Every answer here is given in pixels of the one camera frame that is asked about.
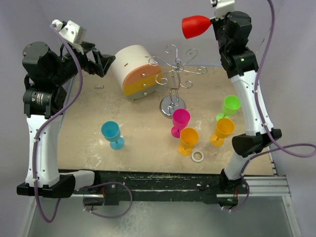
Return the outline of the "red plastic wine glass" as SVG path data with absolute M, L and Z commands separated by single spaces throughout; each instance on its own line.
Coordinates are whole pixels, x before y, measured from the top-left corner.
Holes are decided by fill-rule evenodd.
M 211 19 L 202 15 L 194 15 L 182 19 L 182 32 L 186 39 L 203 34 L 211 26 Z

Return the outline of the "blue plastic wine glass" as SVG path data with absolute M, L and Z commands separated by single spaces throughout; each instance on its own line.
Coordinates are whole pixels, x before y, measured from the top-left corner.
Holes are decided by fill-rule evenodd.
M 120 127 L 114 121 L 107 121 L 101 127 L 104 138 L 110 142 L 113 150 L 120 150 L 124 146 L 124 139 L 120 135 Z

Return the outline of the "chrome wine glass rack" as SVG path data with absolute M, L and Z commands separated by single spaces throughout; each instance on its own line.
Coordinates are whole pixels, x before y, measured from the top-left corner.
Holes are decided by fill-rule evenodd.
M 165 48 L 166 53 L 171 53 L 172 50 L 175 49 L 175 61 L 172 64 L 167 63 L 157 56 L 152 56 L 148 63 L 152 67 L 158 66 L 158 60 L 163 62 L 165 65 L 169 66 L 170 69 L 167 70 L 168 73 L 171 74 L 171 78 L 173 81 L 173 87 L 169 90 L 169 95 L 164 97 L 159 105 L 160 112 L 166 118 L 172 118 L 174 112 L 177 109 L 184 109 L 186 107 L 184 100 L 179 96 L 179 89 L 190 89 L 193 87 L 193 83 L 190 80 L 181 82 L 181 73 L 190 73 L 195 75 L 203 75 L 207 73 L 207 68 L 205 66 L 198 66 L 196 71 L 188 71 L 185 69 L 185 66 L 190 63 L 193 59 L 195 59 L 198 55 L 198 51 L 196 49 L 187 50 L 186 54 L 191 56 L 191 59 L 186 63 L 182 63 L 178 56 L 178 48 L 173 44 L 169 44 Z

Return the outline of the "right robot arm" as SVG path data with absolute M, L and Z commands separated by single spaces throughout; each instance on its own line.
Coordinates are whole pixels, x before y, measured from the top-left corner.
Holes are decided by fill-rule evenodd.
M 232 138 L 233 156 L 221 171 L 220 189 L 231 193 L 241 183 L 243 169 L 251 158 L 260 154 L 282 137 L 266 111 L 259 83 L 255 53 L 246 45 L 252 30 L 251 17 L 241 11 L 229 11 L 219 19 L 212 19 L 222 67 L 231 80 L 245 120 L 245 133 Z

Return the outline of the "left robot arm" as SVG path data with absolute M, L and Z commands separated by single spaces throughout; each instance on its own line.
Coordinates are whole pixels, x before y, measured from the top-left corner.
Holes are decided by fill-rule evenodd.
M 84 187 L 91 194 L 101 190 L 102 182 L 93 171 L 60 173 L 57 146 L 67 96 L 63 88 L 83 71 L 104 77 L 115 56 L 102 54 L 93 43 L 83 42 L 83 52 L 71 47 L 67 54 L 57 55 L 45 42 L 37 41 L 23 50 L 24 114 L 30 136 L 27 177 L 17 187 L 17 194 L 44 198 L 68 198 L 74 190 Z

